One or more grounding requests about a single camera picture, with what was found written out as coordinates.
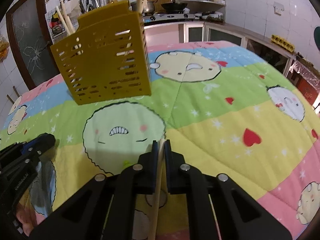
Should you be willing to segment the colourful cartoon quilt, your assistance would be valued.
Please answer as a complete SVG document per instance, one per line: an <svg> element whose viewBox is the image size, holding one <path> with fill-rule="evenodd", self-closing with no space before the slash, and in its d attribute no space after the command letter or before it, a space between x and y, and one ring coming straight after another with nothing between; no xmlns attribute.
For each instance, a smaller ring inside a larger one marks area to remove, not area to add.
<svg viewBox="0 0 320 240"><path fill-rule="evenodd" d="M299 237L319 210L319 117L253 52L227 41L150 48L151 95L78 105L57 75L25 93L1 147L59 141L17 208L29 234L97 172L111 176L164 136L202 172L226 172Z"/></svg>

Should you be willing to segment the yellow perforated utensil holder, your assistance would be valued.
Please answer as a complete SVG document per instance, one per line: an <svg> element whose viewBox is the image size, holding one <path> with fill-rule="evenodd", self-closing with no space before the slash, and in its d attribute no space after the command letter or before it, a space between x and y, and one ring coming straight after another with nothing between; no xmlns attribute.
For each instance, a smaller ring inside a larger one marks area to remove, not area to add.
<svg viewBox="0 0 320 240"><path fill-rule="evenodd" d="M143 18L129 6L123 0L81 15L76 32L51 46L77 104L151 95Z"/></svg>

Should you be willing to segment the yellow egg tray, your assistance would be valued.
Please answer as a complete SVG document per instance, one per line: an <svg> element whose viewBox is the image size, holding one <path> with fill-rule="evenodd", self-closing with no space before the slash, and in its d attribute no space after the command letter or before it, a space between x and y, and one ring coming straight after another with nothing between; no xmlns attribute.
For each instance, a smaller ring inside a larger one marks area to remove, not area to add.
<svg viewBox="0 0 320 240"><path fill-rule="evenodd" d="M291 44L290 42L288 42L286 39L278 36L278 35L271 35L271 42L279 45L280 47L284 48L285 50L287 50L290 53L294 53L295 52L295 46L293 44Z"/></svg>

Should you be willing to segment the gas stove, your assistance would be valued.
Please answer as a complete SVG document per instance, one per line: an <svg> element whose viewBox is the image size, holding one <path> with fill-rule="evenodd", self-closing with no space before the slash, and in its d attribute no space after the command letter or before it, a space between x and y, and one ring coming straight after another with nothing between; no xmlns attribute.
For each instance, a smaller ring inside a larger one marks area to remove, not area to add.
<svg viewBox="0 0 320 240"><path fill-rule="evenodd" d="M143 16L143 22L145 25L193 20L195 20L194 14L154 14L150 16Z"/></svg>

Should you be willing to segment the steel cooking pot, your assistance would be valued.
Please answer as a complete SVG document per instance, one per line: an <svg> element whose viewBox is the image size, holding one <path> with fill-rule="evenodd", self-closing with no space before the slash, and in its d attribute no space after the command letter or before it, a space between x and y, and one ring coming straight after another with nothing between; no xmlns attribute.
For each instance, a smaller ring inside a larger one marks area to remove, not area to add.
<svg viewBox="0 0 320 240"><path fill-rule="evenodd" d="M142 11L142 14L144 15L152 15L154 12L155 12L155 5L158 1L147 1L143 11ZM130 3L131 5L131 9L133 11L137 11L138 7L137 7L137 2L134 1L134 2L131 2Z"/></svg>

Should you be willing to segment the black wok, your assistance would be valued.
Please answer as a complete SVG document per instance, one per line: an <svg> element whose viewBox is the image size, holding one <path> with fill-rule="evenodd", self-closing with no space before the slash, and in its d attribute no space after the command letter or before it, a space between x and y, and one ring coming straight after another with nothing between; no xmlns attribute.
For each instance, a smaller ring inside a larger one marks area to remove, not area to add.
<svg viewBox="0 0 320 240"><path fill-rule="evenodd" d="M167 14L182 14L187 5L185 2L176 2L175 0L161 4Z"/></svg>

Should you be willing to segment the green bear-handled utensil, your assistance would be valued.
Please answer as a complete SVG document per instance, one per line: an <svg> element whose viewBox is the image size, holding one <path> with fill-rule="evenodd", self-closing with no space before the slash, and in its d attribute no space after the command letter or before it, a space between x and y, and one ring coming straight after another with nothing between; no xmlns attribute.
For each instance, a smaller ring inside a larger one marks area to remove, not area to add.
<svg viewBox="0 0 320 240"><path fill-rule="evenodd" d="M126 169L126 168L130 167L131 165L132 165L132 164L131 164L129 161L125 160L125 161L123 162L123 169Z"/></svg>

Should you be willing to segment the green round wall hanger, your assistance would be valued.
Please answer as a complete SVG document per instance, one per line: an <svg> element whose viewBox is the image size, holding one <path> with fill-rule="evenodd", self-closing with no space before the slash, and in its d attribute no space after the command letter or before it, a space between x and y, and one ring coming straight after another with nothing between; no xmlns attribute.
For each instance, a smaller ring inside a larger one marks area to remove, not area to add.
<svg viewBox="0 0 320 240"><path fill-rule="evenodd" d="M320 26L317 26L313 32L313 38L318 50L320 50Z"/></svg>

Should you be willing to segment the wall socket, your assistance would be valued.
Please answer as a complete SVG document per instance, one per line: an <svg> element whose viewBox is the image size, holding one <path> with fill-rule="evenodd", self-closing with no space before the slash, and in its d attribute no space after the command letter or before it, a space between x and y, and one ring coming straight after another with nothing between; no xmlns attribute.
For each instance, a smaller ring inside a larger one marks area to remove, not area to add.
<svg viewBox="0 0 320 240"><path fill-rule="evenodd" d="M282 15L282 13L284 12L284 6L278 2L274 2L273 8L276 15Z"/></svg>

